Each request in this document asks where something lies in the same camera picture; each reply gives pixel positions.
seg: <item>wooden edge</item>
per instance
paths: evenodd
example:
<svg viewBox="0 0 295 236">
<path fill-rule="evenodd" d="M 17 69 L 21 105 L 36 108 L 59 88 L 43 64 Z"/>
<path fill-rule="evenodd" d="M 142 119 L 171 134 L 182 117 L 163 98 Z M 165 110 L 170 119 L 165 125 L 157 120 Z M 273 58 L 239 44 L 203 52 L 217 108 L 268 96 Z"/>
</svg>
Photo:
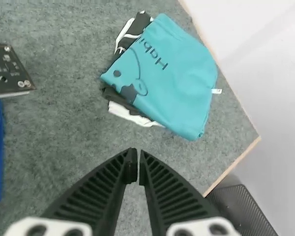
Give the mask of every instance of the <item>wooden edge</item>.
<svg viewBox="0 0 295 236">
<path fill-rule="evenodd" d="M 190 11 L 188 10 L 187 4 L 185 3 L 187 0 L 178 0 L 179 4 L 182 6 L 182 8 L 185 10 L 185 12 L 187 12 L 187 14 L 191 17 L 191 19 L 193 19 L 193 16 L 191 15 Z M 220 63 L 219 60 L 217 59 L 216 53 L 214 52 L 214 50 L 212 49 L 212 47 L 210 46 L 210 44 L 208 43 L 208 41 L 206 40 L 206 38 L 204 37 L 203 33 L 200 30 L 200 27 L 195 23 L 195 21 L 192 21 L 193 25 L 197 31 L 198 36 L 201 38 L 203 44 L 205 45 L 205 47 L 210 51 L 213 59 L 215 60 L 215 63 L 218 65 L 218 67 L 220 68 L 220 70 L 222 71 L 222 68 L 220 67 Z M 243 109 L 243 111 L 245 112 L 246 116 L 248 117 L 250 123 L 252 124 L 252 126 L 254 127 L 254 129 L 257 131 L 258 130 L 256 128 L 256 126 L 254 125 L 254 123 L 252 122 L 251 117 L 249 116 L 249 114 L 246 112 L 246 110 L 244 109 L 244 107 L 242 106 L 240 100 L 238 99 L 238 96 L 236 95 L 236 93 L 234 92 L 233 88 L 230 86 L 230 84 L 228 83 L 227 79 L 226 79 L 226 83 L 229 85 L 231 91 L 233 92 L 233 94 L 235 95 L 237 101 L 239 102 L 241 108 Z"/>
<path fill-rule="evenodd" d="M 257 137 L 248 148 L 223 172 L 223 174 L 208 188 L 208 190 L 203 194 L 206 197 L 236 166 L 237 164 L 256 146 L 256 144 L 261 140 L 261 137 Z"/>
</svg>

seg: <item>circuit board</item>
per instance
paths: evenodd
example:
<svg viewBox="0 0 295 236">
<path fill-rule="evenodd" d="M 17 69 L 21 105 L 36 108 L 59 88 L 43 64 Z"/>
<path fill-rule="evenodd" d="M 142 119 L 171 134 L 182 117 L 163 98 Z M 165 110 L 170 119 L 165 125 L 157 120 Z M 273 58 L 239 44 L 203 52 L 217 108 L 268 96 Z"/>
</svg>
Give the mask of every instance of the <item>circuit board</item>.
<svg viewBox="0 0 295 236">
<path fill-rule="evenodd" d="M 36 90 L 22 63 L 9 45 L 0 44 L 0 98 Z"/>
</svg>

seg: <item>screw hole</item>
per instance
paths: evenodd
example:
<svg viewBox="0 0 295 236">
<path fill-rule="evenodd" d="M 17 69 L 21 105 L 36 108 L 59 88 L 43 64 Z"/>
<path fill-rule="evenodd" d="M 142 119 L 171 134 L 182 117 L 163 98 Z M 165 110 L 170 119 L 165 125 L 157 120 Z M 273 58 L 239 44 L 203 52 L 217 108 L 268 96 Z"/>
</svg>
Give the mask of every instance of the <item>screw hole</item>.
<svg viewBox="0 0 295 236">
<path fill-rule="evenodd" d="M 187 230 L 177 230 L 174 235 L 175 236 L 193 236 L 192 233 L 190 233 Z"/>
<path fill-rule="evenodd" d="M 81 230 L 74 229 L 68 231 L 64 236 L 83 236 L 83 233 Z"/>
<path fill-rule="evenodd" d="M 36 225 L 36 226 L 32 227 L 26 235 L 27 236 L 44 236 L 45 232 L 46 232 L 45 226 Z"/>
<path fill-rule="evenodd" d="M 0 76 L 0 81 L 6 83 L 6 82 L 8 82 L 8 79 L 6 77 L 4 77 L 4 76 Z"/>
<path fill-rule="evenodd" d="M 228 234 L 228 232 L 224 226 L 217 225 L 217 224 L 211 225 L 210 231 L 213 235 L 227 235 Z"/>
</svg>

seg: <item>carpet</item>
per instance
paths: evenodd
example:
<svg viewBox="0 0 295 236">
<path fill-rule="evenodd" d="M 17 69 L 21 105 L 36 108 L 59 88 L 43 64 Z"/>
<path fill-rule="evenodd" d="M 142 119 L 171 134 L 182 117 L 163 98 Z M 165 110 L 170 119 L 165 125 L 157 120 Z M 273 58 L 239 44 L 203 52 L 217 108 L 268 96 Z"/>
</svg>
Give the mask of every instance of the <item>carpet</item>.
<svg viewBox="0 0 295 236">
<path fill-rule="evenodd" d="M 197 37 L 191 18 L 173 0 L 0 3 L 0 42 L 13 46 L 38 88 L 3 99 L 0 236 L 12 222 L 39 216 L 82 176 L 128 147 L 161 159 L 204 193 L 258 137 L 222 73 L 216 87 L 223 93 L 213 96 L 205 134 L 196 142 L 107 112 L 98 78 L 119 30 L 141 10 L 166 13 Z M 151 235 L 144 188 L 132 184 L 124 197 L 115 235 Z"/>
</svg>

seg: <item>clothing tag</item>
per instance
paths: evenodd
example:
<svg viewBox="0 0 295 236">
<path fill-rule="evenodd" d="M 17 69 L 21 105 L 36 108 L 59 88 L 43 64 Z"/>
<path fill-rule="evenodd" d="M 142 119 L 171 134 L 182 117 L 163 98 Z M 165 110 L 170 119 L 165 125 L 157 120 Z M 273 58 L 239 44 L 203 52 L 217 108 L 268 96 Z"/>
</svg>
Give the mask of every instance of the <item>clothing tag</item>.
<svg viewBox="0 0 295 236">
<path fill-rule="evenodd" d="M 212 93 L 213 94 L 221 94 L 222 93 L 222 89 L 221 88 L 213 88 L 212 89 Z"/>
</svg>

